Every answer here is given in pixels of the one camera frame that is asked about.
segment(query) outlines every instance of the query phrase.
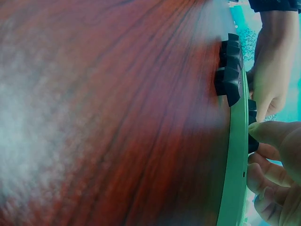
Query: fingernail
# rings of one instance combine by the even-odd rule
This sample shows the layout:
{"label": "fingernail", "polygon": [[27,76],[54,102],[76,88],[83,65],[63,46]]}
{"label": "fingernail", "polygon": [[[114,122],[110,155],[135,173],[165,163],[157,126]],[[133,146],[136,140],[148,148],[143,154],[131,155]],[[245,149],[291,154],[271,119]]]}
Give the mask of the fingernail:
{"label": "fingernail", "polygon": [[252,123],[251,125],[249,125],[249,128],[248,128],[249,131],[256,129],[258,127],[258,125],[259,125],[259,122]]}
{"label": "fingernail", "polygon": [[265,193],[266,193],[266,191],[267,191],[267,188],[268,188],[268,187],[266,187],[266,188],[263,190],[263,192],[260,193],[260,195],[259,195],[259,200],[263,200],[263,199],[264,199],[264,196],[265,196]]}

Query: reddish-brown wood grain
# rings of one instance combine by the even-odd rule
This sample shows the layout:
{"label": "reddish-brown wood grain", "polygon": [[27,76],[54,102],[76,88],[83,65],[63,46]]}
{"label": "reddish-brown wood grain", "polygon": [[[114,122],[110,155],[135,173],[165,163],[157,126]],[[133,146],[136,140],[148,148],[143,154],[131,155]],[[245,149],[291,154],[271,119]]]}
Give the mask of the reddish-brown wood grain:
{"label": "reddish-brown wood grain", "polygon": [[3,225],[214,225],[223,0],[0,1]]}

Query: black clamp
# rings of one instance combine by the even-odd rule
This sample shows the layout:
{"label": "black clamp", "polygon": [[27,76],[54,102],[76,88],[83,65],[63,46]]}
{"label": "black clamp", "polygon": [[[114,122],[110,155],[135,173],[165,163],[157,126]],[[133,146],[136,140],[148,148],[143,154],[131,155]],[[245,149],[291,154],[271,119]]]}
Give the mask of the black clamp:
{"label": "black clamp", "polygon": [[229,107],[243,95],[243,58],[239,36],[229,33],[229,40],[223,41],[220,49],[220,67],[215,74],[215,89],[218,96],[227,95]]}
{"label": "black clamp", "polygon": [[[248,100],[248,107],[249,107],[249,122],[248,125],[251,125],[252,123],[256,122],[256,116],[257,116],[257,108],[256,108],[256,102],[253,100]],[[255,140],[250,134],[248,138],[249,142],[249,154],[256,152],[259,147],[259,143],[257,140]]]}

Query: hand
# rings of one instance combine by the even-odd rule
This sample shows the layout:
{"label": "hand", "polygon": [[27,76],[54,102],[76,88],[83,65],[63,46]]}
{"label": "hand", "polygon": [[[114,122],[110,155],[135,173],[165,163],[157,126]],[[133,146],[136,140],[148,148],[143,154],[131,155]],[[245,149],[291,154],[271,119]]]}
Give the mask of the hand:
{"label": "hand", "polygon": [[247,74],[250,97],[257,104],[257,121],[262,122],[265,117],[284,108],[291,71],[288,66],[271,62],[260,71],[257,69],[256,73],[252,70]]}
{"label": "hand", "polygon": [[294,56],[300,41],[297,12],[261,12],[261,20],[254,67],[247,73],[250,96],[257,103],[257,121],[278,113],[285,106]]}
{"label": "hand", "polygon": [[[249,128],[260,142],[250,155],[247,185],[258,196],[254,206],[272,226],[301,225],[301,122],[268,121]],[[281,161],[284,167],[267,159]]]}

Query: green edge trim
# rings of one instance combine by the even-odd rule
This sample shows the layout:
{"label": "green edge trim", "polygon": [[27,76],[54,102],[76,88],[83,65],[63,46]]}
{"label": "green edge trim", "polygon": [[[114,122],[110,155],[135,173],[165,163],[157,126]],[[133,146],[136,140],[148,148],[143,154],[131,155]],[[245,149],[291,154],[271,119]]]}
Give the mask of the green edge trim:
{"label": "green edge trim", "polygon": [[248,98],[246,71],[243,71],[244,96],[231,107],[227,166],[217,226],[242,226],[246,206],[248,159]]}

